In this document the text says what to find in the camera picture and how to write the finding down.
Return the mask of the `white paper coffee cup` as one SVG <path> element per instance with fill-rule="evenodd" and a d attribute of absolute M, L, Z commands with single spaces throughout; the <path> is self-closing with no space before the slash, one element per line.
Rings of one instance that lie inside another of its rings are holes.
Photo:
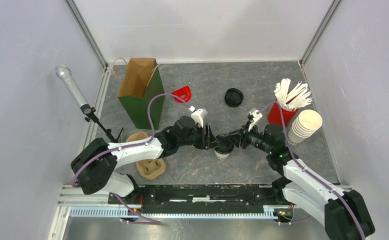
<path fill-rule="evenodd" d="M 230 155 L 231 151 L 219 151 L 219 150 L 215 149 L 214 153 L 218 159 L 223 160 L 223 159 L 226 159 Z"/>

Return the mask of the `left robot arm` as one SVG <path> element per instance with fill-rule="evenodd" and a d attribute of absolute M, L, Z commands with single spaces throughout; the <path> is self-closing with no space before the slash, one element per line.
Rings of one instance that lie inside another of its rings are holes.
<path fill-rule="evenodd" d="M 103 138 L 96 138 L 71 162 L 74 172 L 71 185 L 81 188 L 85 195 L 106 191 L 133 204 L 139 199 L 140 191 L 128 174 L 118 173 L 118 168 L 169 157 L 184 146 L 210 150 L 220 145 L 209 124 L 200 126 L 189 116 L 182 116 L 174 125 L 142 140 L 107 143 Z"/>

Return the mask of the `black coffee cup lid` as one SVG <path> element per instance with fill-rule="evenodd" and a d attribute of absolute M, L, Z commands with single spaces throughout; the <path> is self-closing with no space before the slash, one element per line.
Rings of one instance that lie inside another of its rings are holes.
<path fill-rule="evenodd" d="M 221 152 L 232 152 L 234 150 L 234 144 L 227 139 L 225 134 L 219 134 L 216 138 L 219 142 L 219 146 L 216 147 L 214 150 L 218 150 Z"/>

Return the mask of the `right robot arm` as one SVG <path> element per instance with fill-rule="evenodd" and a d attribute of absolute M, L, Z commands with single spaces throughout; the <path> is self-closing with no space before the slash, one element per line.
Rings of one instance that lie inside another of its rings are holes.
<path fill-rule="evenodd" d="M 237 148 L 252 146 L 265 152 L 269 166 L 281 175 L 272 183 L 272 200 L 303 209 L 324 227 L 329 239 L 364 240 L 375 233 L 363 196 L 328 182 L 308 167 L 287 145 L 283 127 L 268 124 L 259 132 L 256 126 L 244 125 L 226 139 Z"/>

